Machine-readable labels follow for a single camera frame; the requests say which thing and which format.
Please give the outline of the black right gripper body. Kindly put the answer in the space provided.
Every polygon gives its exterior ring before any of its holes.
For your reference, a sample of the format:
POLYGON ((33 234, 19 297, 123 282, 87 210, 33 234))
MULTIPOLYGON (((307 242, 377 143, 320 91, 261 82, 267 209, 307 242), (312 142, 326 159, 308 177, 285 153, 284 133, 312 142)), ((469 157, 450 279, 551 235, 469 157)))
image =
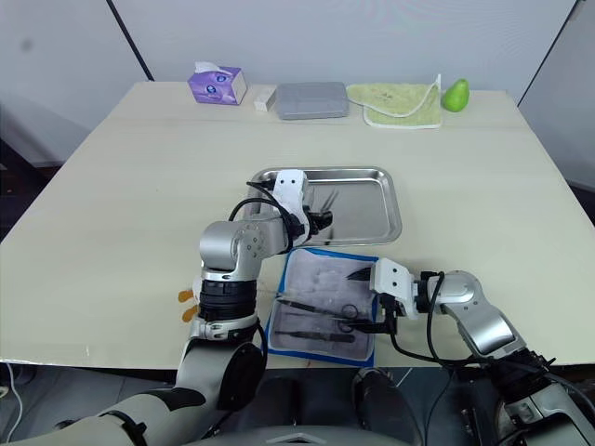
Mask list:
POLYGON ((405 316, 403 305, 392 295, 379 294, 377 298, 383 315, 383 321, 380 323, 382 333, 397 335, 398 319, 405 316))

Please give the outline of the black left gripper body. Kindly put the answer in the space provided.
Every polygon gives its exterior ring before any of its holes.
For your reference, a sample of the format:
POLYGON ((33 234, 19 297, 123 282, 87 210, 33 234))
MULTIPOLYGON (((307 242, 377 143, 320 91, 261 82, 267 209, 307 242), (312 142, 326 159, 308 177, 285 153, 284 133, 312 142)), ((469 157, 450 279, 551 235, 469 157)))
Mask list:
POLYGON ((313 201, 314 189, 307 185, 303 189, 302 209, 310 225, 309 235, 317 235, 320 232, 320 222, 323 216, 320 211, 313 209, 313 201))

